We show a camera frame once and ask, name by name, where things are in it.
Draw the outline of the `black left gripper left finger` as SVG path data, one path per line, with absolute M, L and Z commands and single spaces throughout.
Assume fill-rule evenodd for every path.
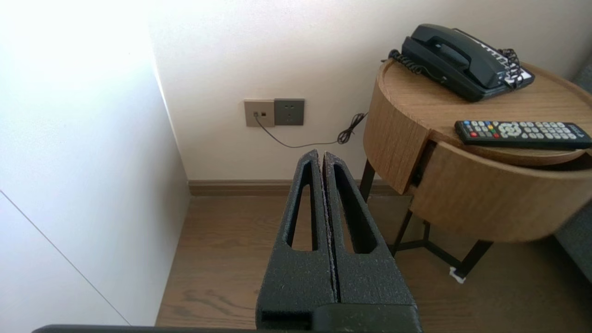
M 293 248 L 302 192 L 309 188 L 311 251 Z M 312 329 L 313 312 L 336 302 L 333 254 L 319 152 L 299 159 L 256 302 L 259 330 Z

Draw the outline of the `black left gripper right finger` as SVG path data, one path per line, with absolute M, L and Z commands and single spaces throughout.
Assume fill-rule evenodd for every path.
M 416 305 L 345 161 L 330 152 L 323 156 L 323 185 L 338 302 Z

